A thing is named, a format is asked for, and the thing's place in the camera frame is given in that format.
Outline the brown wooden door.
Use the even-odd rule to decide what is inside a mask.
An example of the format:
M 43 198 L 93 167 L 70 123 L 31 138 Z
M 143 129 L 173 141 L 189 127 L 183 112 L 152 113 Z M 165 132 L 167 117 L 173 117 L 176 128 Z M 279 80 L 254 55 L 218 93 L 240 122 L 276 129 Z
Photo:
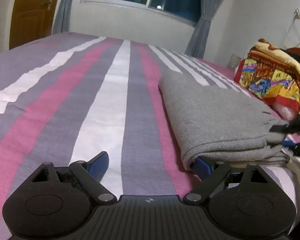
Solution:
M 51 35 L 57 0 L 15 0 L 9 48 Z

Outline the grey left curtain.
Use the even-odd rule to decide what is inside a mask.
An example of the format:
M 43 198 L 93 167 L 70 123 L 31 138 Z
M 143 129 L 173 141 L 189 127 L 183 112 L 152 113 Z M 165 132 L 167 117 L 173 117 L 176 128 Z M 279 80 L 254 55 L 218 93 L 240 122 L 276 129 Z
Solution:
M 61 0 L 53 24 L 52 34 L 69 31 L 72 2 L 73 0 Z

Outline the white wall socket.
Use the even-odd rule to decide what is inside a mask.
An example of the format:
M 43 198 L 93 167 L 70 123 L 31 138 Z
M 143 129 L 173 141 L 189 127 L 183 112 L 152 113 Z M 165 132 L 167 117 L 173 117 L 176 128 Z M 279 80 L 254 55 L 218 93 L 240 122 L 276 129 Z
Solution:
M 228 69 L 235 70 L 239 66 L 239 63 L 241 62 L 241 60 L 242 59 L 239 56 L 237 56 L 235 54 L 231 54 L 229 62 L 226 67 Z

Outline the striped pink purple bedsheet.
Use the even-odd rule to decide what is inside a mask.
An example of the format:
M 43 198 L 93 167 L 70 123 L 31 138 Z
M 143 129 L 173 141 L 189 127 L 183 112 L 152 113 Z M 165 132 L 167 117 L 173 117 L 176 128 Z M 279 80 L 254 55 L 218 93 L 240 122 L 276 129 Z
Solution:
M 300 239 L 300 157 L 213 161 L 200 180 L 159 88 L 169 70 L 258 99 L 221 68 L 129 40 L 63 33 L 1 53 L 0 239 Z M 85 164 L 102 151 L 96 181 Z

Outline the grey right curtain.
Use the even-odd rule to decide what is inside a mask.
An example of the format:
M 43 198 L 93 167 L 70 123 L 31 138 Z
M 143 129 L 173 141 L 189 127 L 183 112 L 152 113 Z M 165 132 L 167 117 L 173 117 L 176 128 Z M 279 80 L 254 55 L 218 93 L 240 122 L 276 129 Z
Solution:
M 200 0 L 200 18 L 189 40 L 185 54 L 203 58 L 211 22 L 224 0 Z

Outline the pink pillow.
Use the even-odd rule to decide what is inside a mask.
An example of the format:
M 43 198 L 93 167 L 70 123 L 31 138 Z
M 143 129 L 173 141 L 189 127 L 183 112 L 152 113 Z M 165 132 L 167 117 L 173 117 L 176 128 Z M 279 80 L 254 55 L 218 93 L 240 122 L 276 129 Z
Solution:
M 272 105 L 272 108 L 282 119 L 287 121 L 293 121 L 298 115 L 298 112 L 277 102 Z

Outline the grey curtain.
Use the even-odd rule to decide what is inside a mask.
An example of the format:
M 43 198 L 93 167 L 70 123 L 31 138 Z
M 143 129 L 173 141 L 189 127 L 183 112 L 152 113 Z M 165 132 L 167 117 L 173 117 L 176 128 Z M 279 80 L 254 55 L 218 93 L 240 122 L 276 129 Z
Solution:
M 211 22 L 224 0 L 200 0 L 200 18 L 189 40 L 185 54 L 203 58 Z
M 61 0 L 53 24 L 52 34 L 69 31 L 72 2 L 73 0 Z

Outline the grey fleece pants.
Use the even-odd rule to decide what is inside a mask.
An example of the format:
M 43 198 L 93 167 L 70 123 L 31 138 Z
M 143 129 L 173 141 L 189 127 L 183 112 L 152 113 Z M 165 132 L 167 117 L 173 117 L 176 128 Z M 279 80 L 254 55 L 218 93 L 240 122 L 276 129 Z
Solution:
M 290 161 L 282 151 L 286 134 L 270 130 L 285 122 L 262 101 L 233 89 L 203 86 L 172 70 L 162 74 L 159 88 L 185 169 L 198 157 L 234 166 L 284 167 Z

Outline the colourful red yellow blanket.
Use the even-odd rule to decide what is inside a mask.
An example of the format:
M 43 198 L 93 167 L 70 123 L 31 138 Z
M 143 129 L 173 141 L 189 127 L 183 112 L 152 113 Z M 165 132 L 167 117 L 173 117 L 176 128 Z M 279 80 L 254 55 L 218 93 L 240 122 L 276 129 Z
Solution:
M 234 81 L 272 108 L 300 114 L 300 48 L 280 49 L 259 39 L 236 68 Z

